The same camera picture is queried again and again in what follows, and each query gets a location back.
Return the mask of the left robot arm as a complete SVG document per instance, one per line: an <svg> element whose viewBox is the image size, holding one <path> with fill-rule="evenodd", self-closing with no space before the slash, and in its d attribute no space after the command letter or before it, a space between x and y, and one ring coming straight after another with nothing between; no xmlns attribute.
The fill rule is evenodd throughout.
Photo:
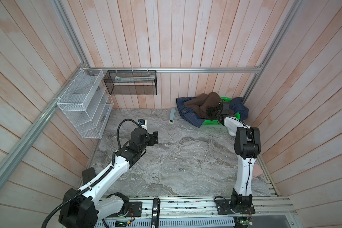
<svg viewBox="0 0 342 228"><path fill-rule="evenodd" d="M147 146L158 142L157 131L150 134L143 127L135 128L131 139L113 154L112 162L104 170L78 190L66 192L62 204L55 210L59 213L59 223L66 228L93 228L110 215L129 215L127 196L116 192L106 199L102 197L146 153Z"/></svg>

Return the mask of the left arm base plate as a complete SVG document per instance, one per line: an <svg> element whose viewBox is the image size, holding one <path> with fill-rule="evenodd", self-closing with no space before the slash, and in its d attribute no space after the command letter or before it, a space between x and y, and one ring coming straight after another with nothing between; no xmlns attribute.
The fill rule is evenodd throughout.
<svg viewBox="0 0 342 228"><path fill-rule="evenodd" d="M133 215L134 217L141 217L142 215L142 207L143 203L141 201L130 201L128 203L128 211L125 214L112 214L107 218L116 218L116 219L124 219L124 218L131 218Z"/></svg>

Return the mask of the brown trousers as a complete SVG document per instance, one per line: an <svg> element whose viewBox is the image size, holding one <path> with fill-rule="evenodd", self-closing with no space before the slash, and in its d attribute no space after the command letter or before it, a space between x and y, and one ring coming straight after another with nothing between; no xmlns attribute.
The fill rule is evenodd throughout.
<svg viewBox="0 0 342 228"><path fill-rule="evenodd" d="M221 97L217 93L211 92L201 94L191 101L184 102L184 105L194 110L201 118L209 120L209 107L217 106L220 101L223 101Z"/></svg>

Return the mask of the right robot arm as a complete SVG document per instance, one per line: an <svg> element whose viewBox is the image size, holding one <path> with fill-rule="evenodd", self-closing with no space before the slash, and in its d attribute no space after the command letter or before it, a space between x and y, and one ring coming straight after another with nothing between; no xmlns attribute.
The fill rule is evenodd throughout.
<svg viewBox="0 0 342 228"><path fill-rule="evenodd" d="M230 209L235 214L251 212L252 174L256 159L261 153L259 129L230 116L229 104L226 101L220 101L209 111L212 120L218 120L227 128L229 135L235 137L234 151L238 159L238 171L230 199Z"/></svg>

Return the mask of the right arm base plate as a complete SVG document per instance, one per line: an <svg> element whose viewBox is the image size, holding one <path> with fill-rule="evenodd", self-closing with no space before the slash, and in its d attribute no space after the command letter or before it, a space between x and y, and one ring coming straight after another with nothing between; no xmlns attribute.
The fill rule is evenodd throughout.
<svg viewBox="0 0 342 228"><path fill-rule="evenodd" d="M253 205L233 205L231 200L226 200L224 198L217 198L214 200L214 202L216 204L217 212L219 215L251 215L256 213Z"/></svg>

